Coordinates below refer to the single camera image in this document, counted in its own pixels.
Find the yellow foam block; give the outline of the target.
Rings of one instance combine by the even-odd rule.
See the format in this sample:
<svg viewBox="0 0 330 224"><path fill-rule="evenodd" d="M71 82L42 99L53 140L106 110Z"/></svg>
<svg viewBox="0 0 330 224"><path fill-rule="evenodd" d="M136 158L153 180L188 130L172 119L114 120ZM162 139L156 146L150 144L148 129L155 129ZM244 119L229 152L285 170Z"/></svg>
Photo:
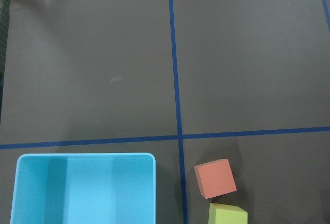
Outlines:
<svg viewBox="0 0 330 224"><path fill-rule="evenodd" d="M208 224L247 224L248 213L238 206L210 203Z"/></svg>

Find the orange foam block left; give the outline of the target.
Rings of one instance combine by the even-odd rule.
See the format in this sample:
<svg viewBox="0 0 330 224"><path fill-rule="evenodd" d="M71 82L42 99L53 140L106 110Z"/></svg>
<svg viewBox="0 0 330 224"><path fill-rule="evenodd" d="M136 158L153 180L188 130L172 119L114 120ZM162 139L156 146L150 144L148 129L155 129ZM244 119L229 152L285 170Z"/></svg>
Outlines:
<svg viewBox="0 0 330 224"><path fill-rule="evenodd" d="M201 195L214 198L237 190L228 159L219 159L194 166Z"/></svg>

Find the light blue plastic bin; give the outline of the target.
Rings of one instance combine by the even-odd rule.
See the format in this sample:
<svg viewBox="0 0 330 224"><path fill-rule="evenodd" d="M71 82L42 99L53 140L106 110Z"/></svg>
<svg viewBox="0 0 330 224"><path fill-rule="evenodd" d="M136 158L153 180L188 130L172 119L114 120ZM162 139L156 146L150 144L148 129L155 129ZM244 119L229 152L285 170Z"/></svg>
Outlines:
<svg viewBox="0 0 330 224"><path fill-rule="evenodd" d="M155 223L150 153L30 153L16 164L11 223Z"/></svg>

